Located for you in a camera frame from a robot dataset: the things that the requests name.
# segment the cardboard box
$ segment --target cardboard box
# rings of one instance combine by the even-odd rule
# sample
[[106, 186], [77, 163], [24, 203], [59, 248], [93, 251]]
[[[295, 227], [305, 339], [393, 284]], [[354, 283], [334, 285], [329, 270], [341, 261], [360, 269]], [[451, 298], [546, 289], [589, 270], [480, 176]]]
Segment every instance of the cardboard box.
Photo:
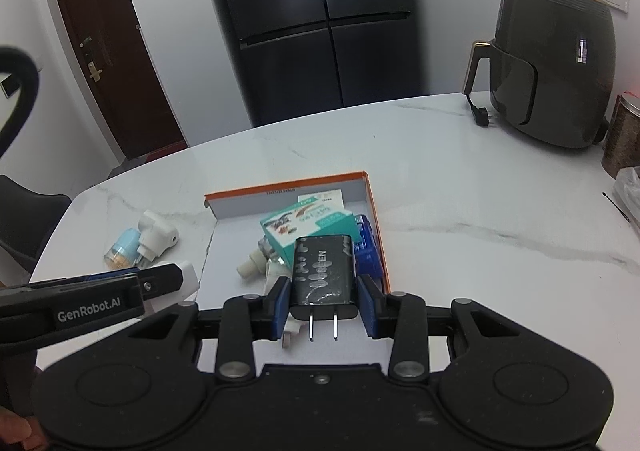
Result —
[[[238, 295], [261, 294], [264, 278], [246, 280], [236, 271], [236, 267], [245, 261], [264, 235], [260, 220], [272, 211], [298, 202], [300, 195], [332, 189], [342, 191], [346, 209], [354, 215], [364, 214], [369, 218], [385, 269], [383, 288], [391, 291], [369, 178], [364, 171], [360, 171], [207, 194], [206, 205], [217, 222], [196, 297], [200, 309], [220, 308], [227, 299]], [[283, 349], [280, 341], [256, 341], [254, 352], [257, 370], [261, 370], [265, 363], [379, 363], [386, 373], [391, 339], [373, 340], [367, 337], [360, 316], [341, 320], [338, 325], [338, 342], [334, 341], [333, 323], [330, 321], [315, 323], [313, 342], [309, 341], [308, 327], [304, 326], [298, 336], [292, 337], [288, 349]], [[198, 364], [200, 370], [212, 371], [215, 350], [216, 341], [205, 341]]]
[[[382, 266], [385, 270], [383, 288], [386, 292], [391, 291], [369, 176], [364, 171], [207, 194], [205, 203], [218, 220], [209, 257], [211, 257], [211, 250], [217, 253], [217, 248], [222, 246], [226, 257], [229, 259], [233, 257], [234, 265], [239, 265], [257, 247], [258, 240], [264, 235], [260, 227], [260, 220], [271, 212], [298, 202], [300, 195], [332, 189], [340, 189], [342, 192], [345, 209], [352, 211], [354, 215], [366, 215], [369, 219], [376, 235]], [[252, 290], [252, 293], [261, 292], [261, 290]], [[244, 293], [248, 293], [247, 290], [240, 287], [235, 294], [228, 295], [228, 297]]]

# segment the small bottle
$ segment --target small bottle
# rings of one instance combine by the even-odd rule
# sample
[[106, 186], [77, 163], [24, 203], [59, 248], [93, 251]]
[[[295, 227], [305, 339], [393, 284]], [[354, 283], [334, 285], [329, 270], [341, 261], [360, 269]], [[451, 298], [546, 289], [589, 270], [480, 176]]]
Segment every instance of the small bottle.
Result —
[[267, 273], [267, 261], [273, 259], [279, 259], [278, 253], [271, 247], [269, 240], [266, 237], [262, 237], [262, 240], [258, 241], [258, 248], [255, 251], [249, 253], [249, 259], [242, 265], [238, 265], [238, 274], [243, 279], [249, 279], [257, 274]]
[[140, 232], [133, 228], [127, 229], [104, 255], [104, 261], [113, 271], [135, 267], [139, 259], [139, 244]]

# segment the light blue cap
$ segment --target light blue cap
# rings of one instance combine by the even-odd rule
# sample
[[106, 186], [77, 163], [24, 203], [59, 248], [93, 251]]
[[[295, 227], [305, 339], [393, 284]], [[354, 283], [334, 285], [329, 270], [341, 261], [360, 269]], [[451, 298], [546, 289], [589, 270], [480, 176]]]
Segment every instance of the light blue cap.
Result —
[[140, 231], [130, 227], [113, 244], [111, 251], [121, 254], [130, 261], [136, 261], [138, 257], [138, 246], [140, 245]]

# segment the teal box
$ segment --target teal box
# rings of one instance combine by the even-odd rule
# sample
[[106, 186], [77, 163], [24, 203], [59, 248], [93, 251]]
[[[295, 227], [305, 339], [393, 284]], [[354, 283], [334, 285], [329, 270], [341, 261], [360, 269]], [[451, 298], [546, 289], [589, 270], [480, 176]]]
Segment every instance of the teal box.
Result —
[[264, 235], [290, 269], [296, 240], [306, 236], [348, 235], [353, 243], [362, 237], [351, 211], [335, 208], [316, 197], [271, 213], [260, 221]]

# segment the door lock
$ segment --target door lock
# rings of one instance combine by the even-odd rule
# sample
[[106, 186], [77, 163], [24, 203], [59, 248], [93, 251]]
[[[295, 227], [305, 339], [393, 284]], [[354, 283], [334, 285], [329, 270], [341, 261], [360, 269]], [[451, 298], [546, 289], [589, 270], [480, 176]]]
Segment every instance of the door lock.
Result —
[[100, 74], [102, 73], [102, 69], [100, 70], [96, 69], [95, 63], [93, 61], [90, 61], [89, 63], [87, 63], [87, 66], [89, 67], [89, 72], [91, 73], [91, 79], [98, 82], [100, 80]]

